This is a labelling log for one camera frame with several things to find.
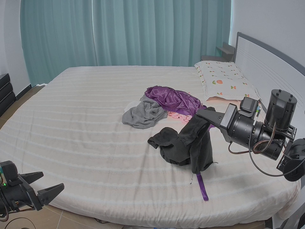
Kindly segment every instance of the black garment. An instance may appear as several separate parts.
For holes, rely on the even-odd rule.
[[[206,119],[194,115],[179,134],[165,127],[147,142],[155,149],[160,146],[160,154],[167,162],[180,166],[191,164],[192,172],[197,174],[213,163],[209,126]]]

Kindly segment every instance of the white headboard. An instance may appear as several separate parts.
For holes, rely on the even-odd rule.
[[[285,90],[297,98],[291,124],[297,128],[295,139],[305,137],[305,67],[277,49],[240,32],[237,33],[234,62],[256,87],[265,112],[272,89]]]

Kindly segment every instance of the white pillow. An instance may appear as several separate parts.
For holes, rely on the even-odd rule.
[[[255,87],[244,78],[233,62],[200,61],[195,67],[205,91],[205,101],[210,97],[227,100],[243,100],[244,97],[260,99]]]

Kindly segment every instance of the wall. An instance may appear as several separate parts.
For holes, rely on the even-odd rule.
[[[230,44],[238,31],[305,66],[305,0],[233,0]]]
[[[20,1],[0,0],[0,74],[9,73],[15,95],[30,84],[21,46]]]

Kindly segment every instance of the gray garment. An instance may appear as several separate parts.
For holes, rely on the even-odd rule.
[[[132,107],[122,116],[122,123],[134,128],[146,129],[154,126],[159,120],[167,118],[167,111],[154,100],[141,97],[140,103]]]

